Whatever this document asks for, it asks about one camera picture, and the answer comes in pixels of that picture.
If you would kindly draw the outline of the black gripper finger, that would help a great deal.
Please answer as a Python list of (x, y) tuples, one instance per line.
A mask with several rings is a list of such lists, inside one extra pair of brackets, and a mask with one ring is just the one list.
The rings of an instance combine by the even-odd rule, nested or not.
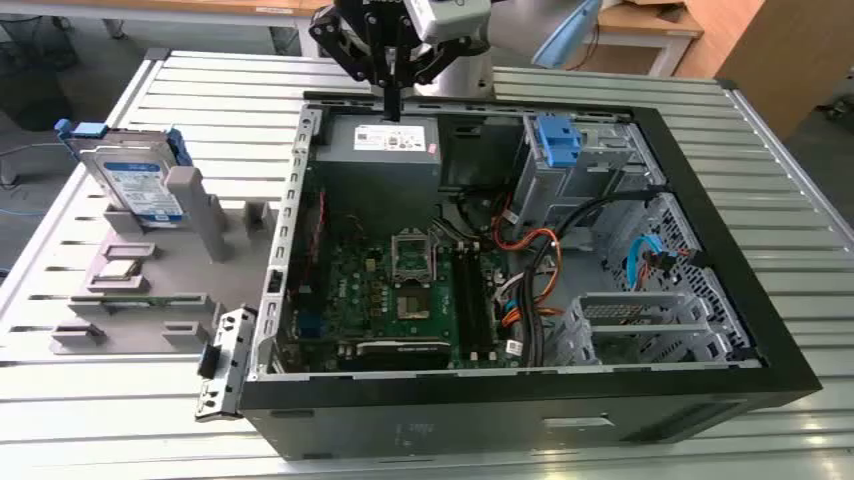
[(395, 48), (395, 62), (392, 75), (392, 121), (400, 120), (403, 90), (415, 84), (428, 84), (441, 71), (449, 66), (464, 53), (468, 52), (472, 44), (471, 38), (439, 43), (415, 59), (411, 58), (413, 47), (399, 45)]
[(315, 11), (308, 33), (351, 78), (379, 88), (383, 118), (393, 122), (393, 80), (377, 17), (360, 6), (332, 3)]

